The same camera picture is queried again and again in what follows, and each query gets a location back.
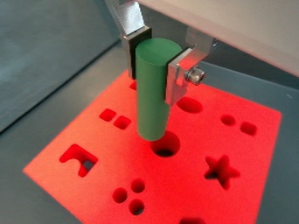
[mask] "screw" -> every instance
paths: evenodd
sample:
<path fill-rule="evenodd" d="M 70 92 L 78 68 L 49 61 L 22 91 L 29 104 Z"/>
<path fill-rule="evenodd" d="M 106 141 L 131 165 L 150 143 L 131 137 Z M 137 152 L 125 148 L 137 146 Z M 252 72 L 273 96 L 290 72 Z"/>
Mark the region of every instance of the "screw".
<path fill-rule="evenodd" d="M 214 40 L 213 40 L 213 46 L 216 46 L 217 44 L 220 43 L 220 40 L 216 38 Z"/>
<path fill-rule="evenodd" d="M 195 86 L 202 84 L 205 77 L 206 73 L 201 70 L 199 66 L 195 66 L 185 75 L 185 79 Z"/>

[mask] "silver bracket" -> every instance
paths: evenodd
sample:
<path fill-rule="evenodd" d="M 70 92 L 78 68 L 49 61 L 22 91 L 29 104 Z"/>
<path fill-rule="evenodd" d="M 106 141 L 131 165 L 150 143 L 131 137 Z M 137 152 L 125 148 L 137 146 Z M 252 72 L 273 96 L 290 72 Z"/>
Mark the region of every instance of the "silver bracket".
<path fill-rule="evenodd" d="M 122 46 L 126 51 L 129 75 L 137 78 L 137 46 L 153 37 L 153 29 L 146 26 L 139 3 L 130 0 L 106 0 L 117 27 L 121 31 Z"/>
<path fill-rule="evenodd" d="M 169 63 L 167 87 L 165 101 L 171 106 L 183 98 L 189 82 L 199 85 L 205 72 L 198 64 L 210 54 L 216 39 L 204 32 L 189 27 L 186 42 L 194 48 L 187 48 Z"/>

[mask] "square hole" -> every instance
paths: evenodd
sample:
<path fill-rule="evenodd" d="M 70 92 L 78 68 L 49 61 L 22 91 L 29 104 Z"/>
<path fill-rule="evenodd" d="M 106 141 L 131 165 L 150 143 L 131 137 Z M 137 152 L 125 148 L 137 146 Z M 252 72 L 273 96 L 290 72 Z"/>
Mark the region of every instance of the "square hole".
<path fill-rule="evenodd" d="M 241 131 L 252 136 L 258 133 L 258 126 L 252 122 L 244 122 L 241 124 Z"/>
<path fill-rule="evenodd" d="M 118 128 L 121 128 L 122 130 L 125 130 L 125 129 L 129 127 L 129 125 L 130 125 L 131 122 L 133 122 L 133 121 L 131 121 L 127 117 L 125 117 L 125 116 L 122 115 L 122 116 L 117 119 L 114 125 L 115 125 Z"/>
<path fill-rule="evenodd" d="M 106 122 L 111 122 L 115 118 L 118 112 L 115 112 L 113 109 L 106 108 L 106 110 L 99 115 L 99 118 L 103 119 Z"/>

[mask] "green cylinder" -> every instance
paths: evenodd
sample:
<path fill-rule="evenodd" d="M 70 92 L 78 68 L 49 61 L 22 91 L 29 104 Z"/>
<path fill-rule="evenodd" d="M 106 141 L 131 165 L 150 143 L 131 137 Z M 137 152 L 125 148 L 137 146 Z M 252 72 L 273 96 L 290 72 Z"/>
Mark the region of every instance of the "green cylinder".
<path fill-rule="evenodd" d="M 181 46 L 165 38 L 150 38 L 135 49 L 138 134 L 147 141 L 165 135 L 171 110 L 165 102 L 166 63 L 181 51 Z"/>

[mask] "red board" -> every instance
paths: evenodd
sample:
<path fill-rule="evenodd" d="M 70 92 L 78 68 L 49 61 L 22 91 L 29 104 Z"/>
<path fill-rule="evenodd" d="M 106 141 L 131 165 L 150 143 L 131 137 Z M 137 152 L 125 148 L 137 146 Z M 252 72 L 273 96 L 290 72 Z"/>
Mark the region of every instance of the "red board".
<path fill-rule="evenodd" d="M 137 134 L 123 74 L 25 168 L 83 223 L 256 223 L 281 113 L 201 85 L 162 140 Z"/>

